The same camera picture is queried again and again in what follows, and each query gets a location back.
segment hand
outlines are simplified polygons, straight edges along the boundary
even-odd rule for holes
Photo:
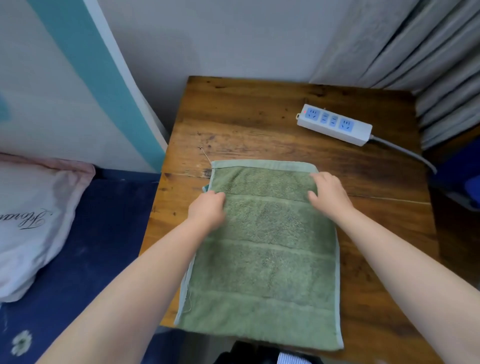
[[[217,229],[225,220],[223,203],[225,194],[208,191],[201,194],[188,208],[188,219],[198,221],[202,226],[207,226],[209,231]]]
[[[310,174],[317,184],[318,196],[308,191],[308,199],[314,208],[334,220],[353,208],[340,180],[328,172]]]

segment wood grain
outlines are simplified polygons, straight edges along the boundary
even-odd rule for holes
[[[341,179],[357,209],[438,259],[425,168],[381,146],[351,146],[298,127],[295,114],[303,103],[370,122],[379,137],[420,149],[407,93],[191,77],[141,252],[187,217],[190,202],[208,184],[210,164],[201,146],[211,160],[294,160],[328,170]],[[348,236],[338,231],[338,238],[345,349],[321,354],[355,363],[440,363]],[[162,325],[173,326],[177,309],[178,293]]]

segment power cord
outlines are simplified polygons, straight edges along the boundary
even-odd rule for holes
[[[402,148],[402,147],[400,147],[396,144],[390,143],[388,140],[384,140],[384,139],[376,137],[374,135],[370,135],[370,140],[374,140],[376,142],[385,144],[386,146],[389,146],[389,147],[391,147],[393,149],[396,149],[396,150],[398,150],[402,153],[408,154],[409,156],[411,156],[415,159],[418,159],[419,161],[425,163],[432,170],[433,174],[437,174],[437,168],[431,162],[427,161],[424,157],[418,155],[417,153],[413,153],[412,151],[410,151],[408,149]]]

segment wooden tabletop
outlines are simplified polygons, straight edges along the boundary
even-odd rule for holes
[[[210,160],[302,161],[329,171],[358,210],[438,259],[425,167],[372,142],[354,146],[299,127],[295,116],[305,103],[370,123],[374,135],[420,152],[414,99],[406,92],[190,77],[141,253],[186,219],[190,202],[208,184],[201,146]],[[353,363],[441,363],[352,241],[340,230],[338,239],[345,349],[310,352]],[[173,326],[178,299],[177,293],[162,325]]]

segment blue bedsheet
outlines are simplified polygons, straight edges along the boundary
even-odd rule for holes
[[[137,257],[157,182],[158,177],[156,182],[92,181],[76,209],[62,251],[39,271],[21,300],[0,308],[0,363],[34,363]],[[13,356],[12,339],[23,330],[31,334],[32,344],[25,354]],[[178,330],[157,335],[144,361],[176,363],[182,340]]]

